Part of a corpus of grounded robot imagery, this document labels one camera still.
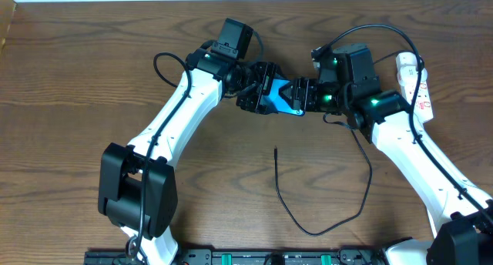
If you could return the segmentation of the smartphone with blue screen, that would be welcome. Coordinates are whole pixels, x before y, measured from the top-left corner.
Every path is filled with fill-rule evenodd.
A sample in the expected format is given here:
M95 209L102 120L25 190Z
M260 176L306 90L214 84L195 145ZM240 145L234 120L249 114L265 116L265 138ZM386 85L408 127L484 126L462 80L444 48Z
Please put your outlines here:
M283 113L293 116L303 116L305 112L300 108L291 106L291 99L283 93L292 87L292 83L286 79L273 79L268 95L263 95L261 103L266 106L265 115L271 113Z

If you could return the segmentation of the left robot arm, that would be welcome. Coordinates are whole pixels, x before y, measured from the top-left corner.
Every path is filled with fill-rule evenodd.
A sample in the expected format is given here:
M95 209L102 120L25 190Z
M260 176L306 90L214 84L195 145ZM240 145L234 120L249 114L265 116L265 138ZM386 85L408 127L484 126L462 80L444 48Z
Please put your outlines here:
M138 264L170 264L178 251L169 225L177 208L175 169L189 139L224 98L243 110L300 114L282 97L285 81L272 62L244 57L258 33L228 18L216 40L178 63L175 92L126 146L110 143L101 158L98 210L129 234L123 256Z

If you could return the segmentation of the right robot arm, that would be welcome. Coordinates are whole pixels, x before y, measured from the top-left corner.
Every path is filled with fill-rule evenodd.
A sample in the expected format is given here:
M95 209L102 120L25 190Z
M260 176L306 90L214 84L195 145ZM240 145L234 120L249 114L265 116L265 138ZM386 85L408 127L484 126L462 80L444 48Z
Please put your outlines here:
M315 61L316 79L275 79L284 112L345 115L403 173L423 201L433 241L407 239L383 249L388 264L490 264L492 198L450 161L424 130L433 117L422 59L396 55L401 91L384 92L364 44L347 45Z

